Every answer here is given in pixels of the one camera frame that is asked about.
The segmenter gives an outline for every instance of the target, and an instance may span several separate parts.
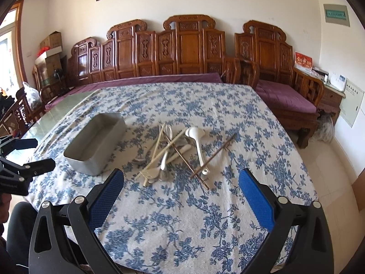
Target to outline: side table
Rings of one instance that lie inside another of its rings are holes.
[[[342,98],[346,98],[346,95],[327,85],[324,86],[324,89],[324,95],[317,106],[317,112],[326,112],[331,114],[333,125],[335,125],[341,111],[340,103]]]

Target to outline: electrical panel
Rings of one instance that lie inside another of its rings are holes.
[[[364,91],[347,79],[344,90],[346,98],[342,99],[340,115],[345,119],[350,127],[354,125],[357,114],[359,113]]]

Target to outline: white wall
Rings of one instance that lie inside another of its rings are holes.
[[[365,30],[346,0],[319,0],[322,21],[322,47],[319,65],[335,71],[365,90]],[[323,4],[347,5],[350,26],[325,22]],[[335,138],[348,156],[356,175],[365,167],[365,101],[351,128],[339,117]]]
[[[321,49],[318,0],[50,0],[51,29],[62,32],[64,50],[70,55],[78,41],[98,37],[105,41],[110,27],[142,19],[150,30],[176,14],[207,14],[226,32],[227,53],[234,54],[234,33],[252,19],[281,27],[288,43],[311,56],[316,64]]]
[[[21,52],[28,83],[34,87],[32,70],[39,44],[49,32],[49,0],[24,0],[21,15]]]

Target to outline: screw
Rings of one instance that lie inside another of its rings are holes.
[[[313,206],[318,209],[322,207],[321,203],[319,203],[318,201],[313,201]]]
[[[49,206],[49,201],[45,201],[42,203],[42,208],[47,208]]]
[[[278,198],[278,201],[279,201],[279,203],[281,203],[281,204],[286,204],[286,203],[288,203],[288,199],[287,199],[286,197],[283,197],[283,196],[279,197],[279,198]]]
[[[76,197],[76,199],[75,199],[75,203],[76,203],[76,204],[81,204],[81,203],[83,203],[83,196],[78,196],[78,197]]]

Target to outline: purple seat cushion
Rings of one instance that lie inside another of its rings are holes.
[[[257,94],[269,108],[316,113],[317,108],[289,85],[259,80]]]
[[[218,73],[201,73],[201,74],[178,74],[178,75],[164,75],[164,76],[145,76],[145,77],[133,77],[124,78],[111,81],[97,82],[93,84],[87,84],[80,87],[75,87],[73,90],[57,98],[52,103],[46,105],[46,110],[51,110],[59,102],[65,99],[67,96],[92,92],[94,90],[104,87],[122,87],[125,85],[135,84],[148,84],[148,83],[160,83],[160,82],[211,82],[211,83],[223,83]]]

